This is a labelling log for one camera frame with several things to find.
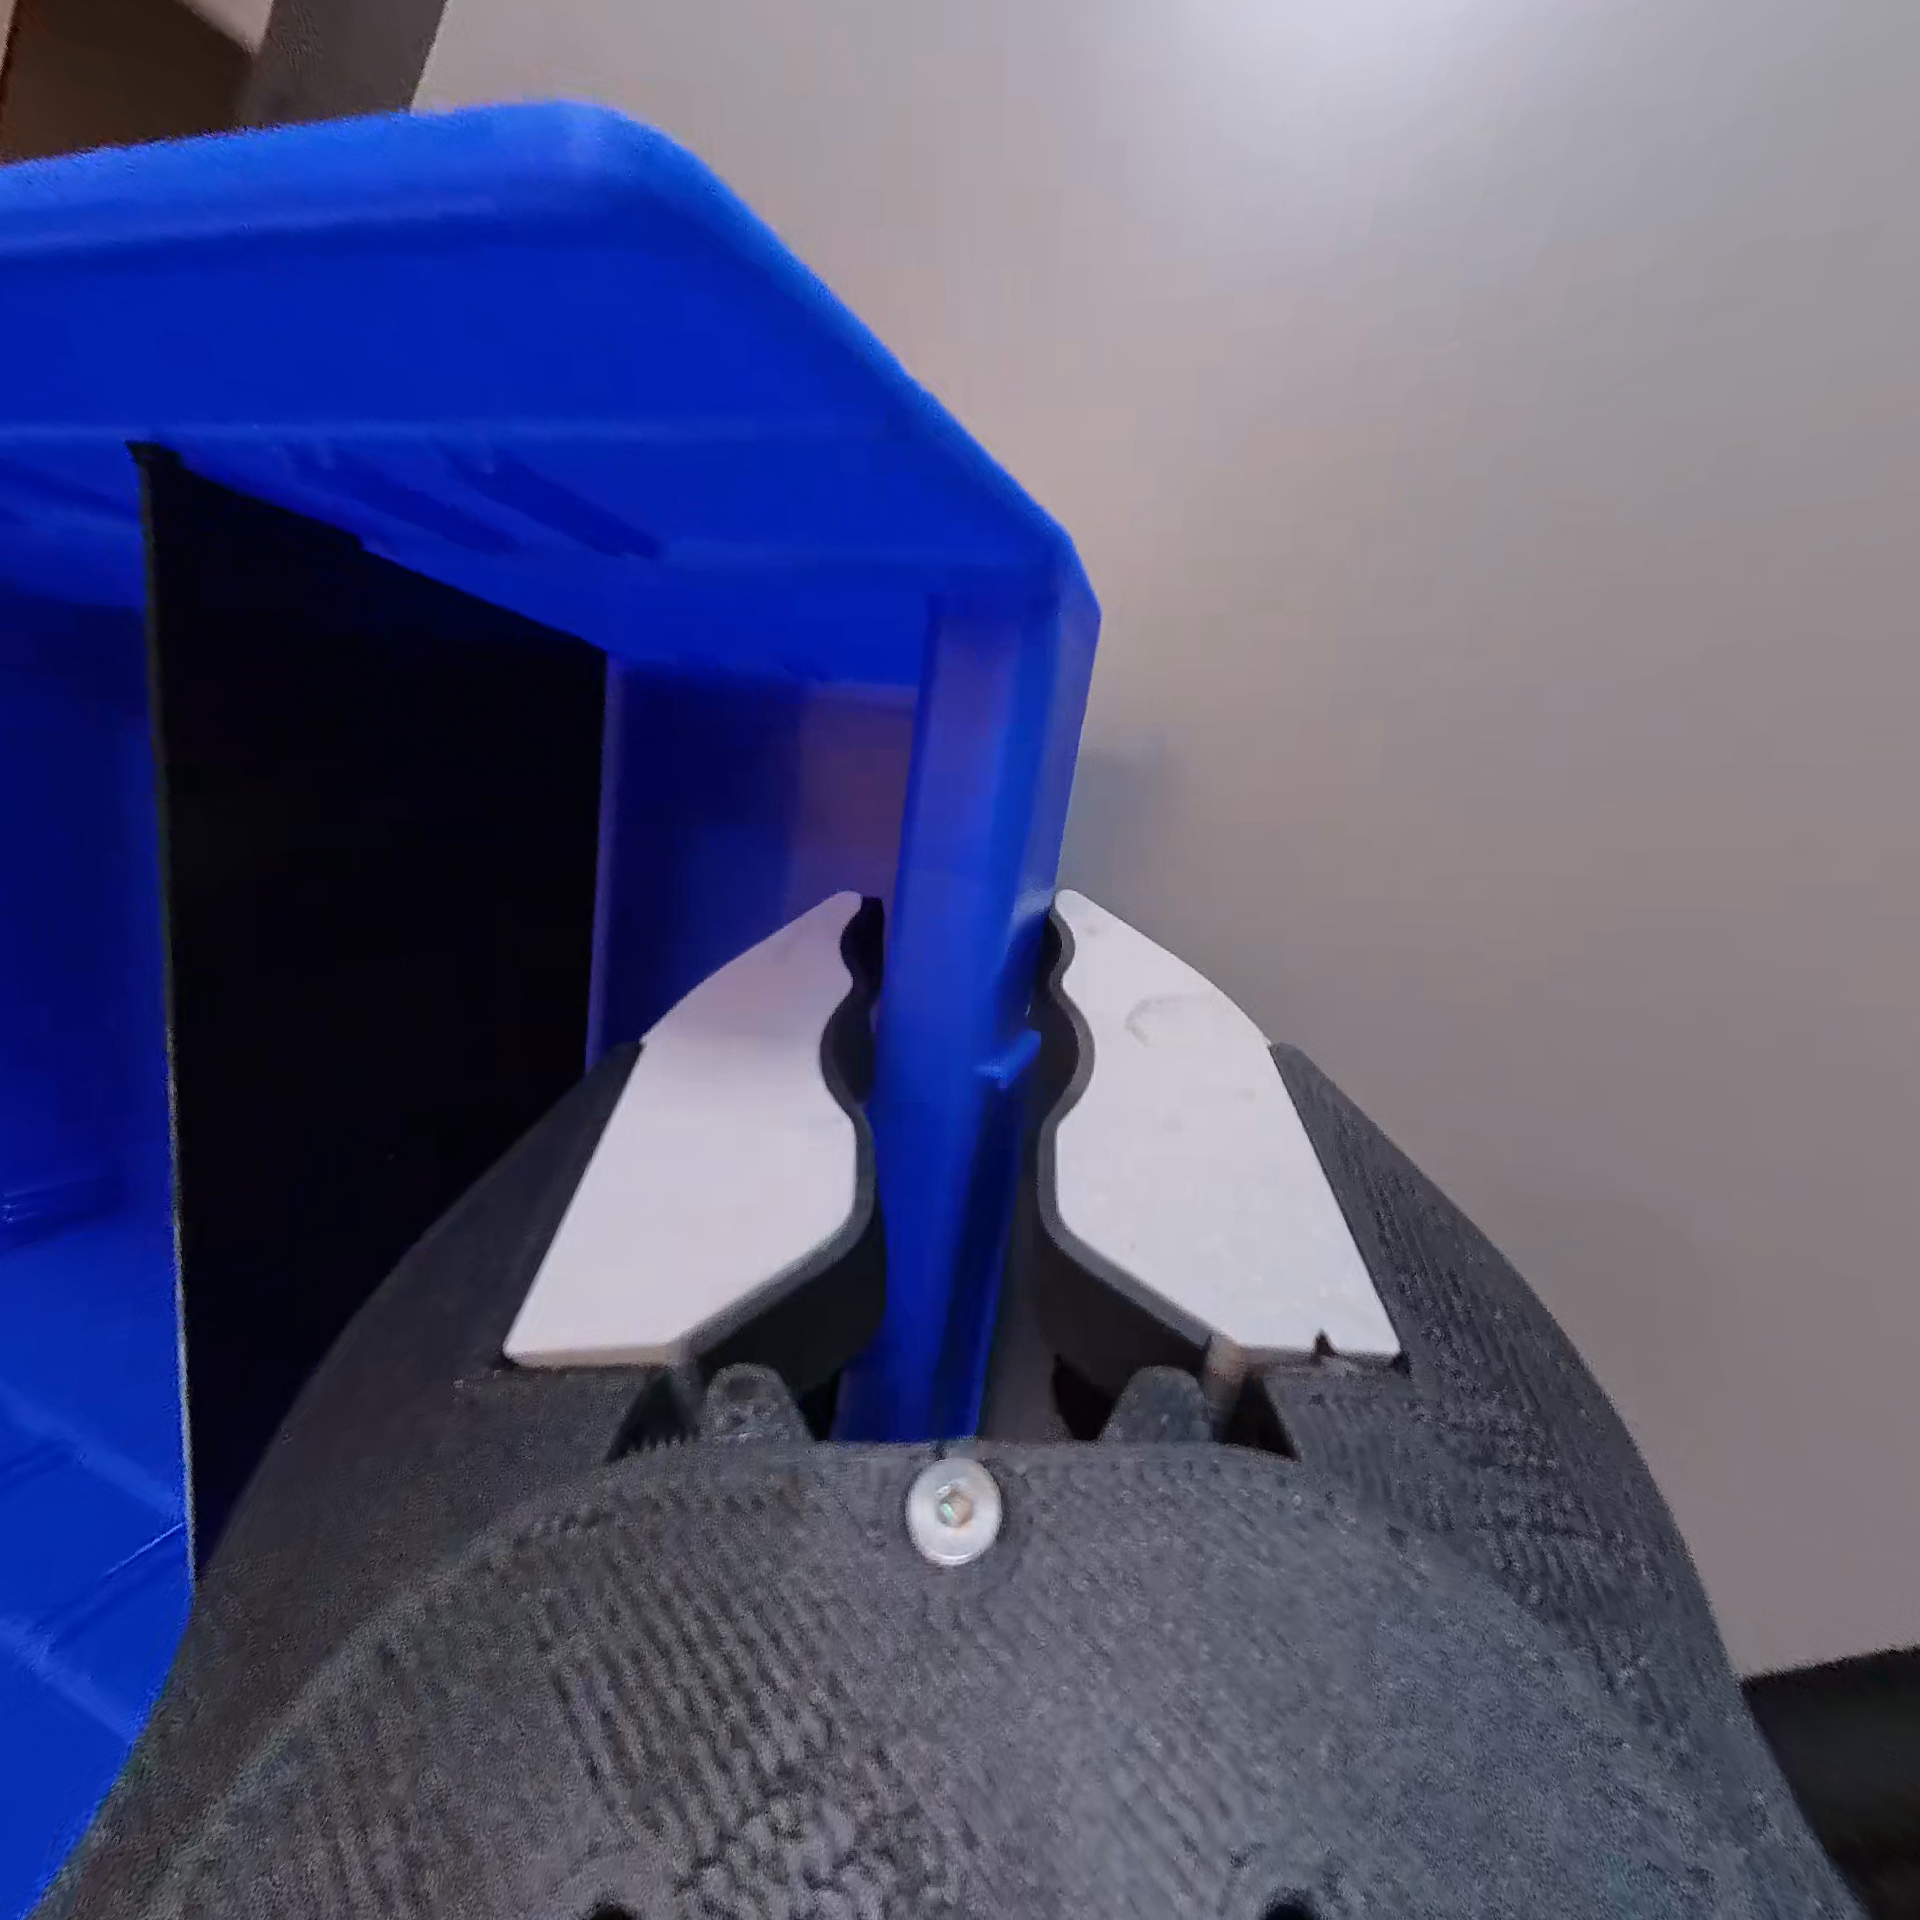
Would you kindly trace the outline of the black divider plate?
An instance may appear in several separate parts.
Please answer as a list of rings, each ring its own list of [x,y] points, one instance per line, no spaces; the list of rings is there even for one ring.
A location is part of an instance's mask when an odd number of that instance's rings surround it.
[[[606,661],[132,444],[187,1536],[582,1075]]]

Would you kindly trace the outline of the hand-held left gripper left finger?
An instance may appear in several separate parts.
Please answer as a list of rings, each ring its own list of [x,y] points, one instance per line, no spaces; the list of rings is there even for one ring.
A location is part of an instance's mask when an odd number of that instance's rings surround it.
[[[882,1318],[866,1114],[880,935],[877,898],[831,894],[654,1023],[506,1361],[839,1373],[861,1353]]]

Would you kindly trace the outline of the black wrist rest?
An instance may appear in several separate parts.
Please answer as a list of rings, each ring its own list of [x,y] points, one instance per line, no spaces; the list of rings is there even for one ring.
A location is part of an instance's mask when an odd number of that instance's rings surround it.
[[[1914,1918],[1914,1646],[1774,1669],[1739,1687],[1797,1806],[1862,1907]]]

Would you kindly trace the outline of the blue plastic bin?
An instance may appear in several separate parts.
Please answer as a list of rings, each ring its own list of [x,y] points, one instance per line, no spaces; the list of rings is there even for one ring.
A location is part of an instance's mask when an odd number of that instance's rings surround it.
[[[583,1068],[880,898],[859,1439],[979,1411],[1097,603],[712,170],[498,104],[4,168],[4,1914],[187,1613],[132,444],[606,661]]]

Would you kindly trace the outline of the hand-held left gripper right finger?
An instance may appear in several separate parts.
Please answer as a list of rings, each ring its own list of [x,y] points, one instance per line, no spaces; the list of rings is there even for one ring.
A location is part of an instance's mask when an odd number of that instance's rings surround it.
[[[1076,890],[1048,925],[1069,1040],[1039,1124],[1037,1305],[1072,1368],[1396,1363],[1401,1337],[1260,1026]]]

